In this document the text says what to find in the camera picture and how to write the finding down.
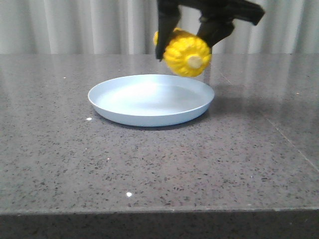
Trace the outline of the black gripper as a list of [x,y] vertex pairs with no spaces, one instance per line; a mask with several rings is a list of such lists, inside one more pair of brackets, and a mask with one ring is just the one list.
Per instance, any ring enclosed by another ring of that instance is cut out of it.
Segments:
[[156,59],[162,60],[170,36],[180,20],[179,6],[186,6],[201,12],[197,36],[209,48],[228,37],[234,30],[234,19],[257,25],[265,11],[258,4],[247,0],[159,0],[158,43]]

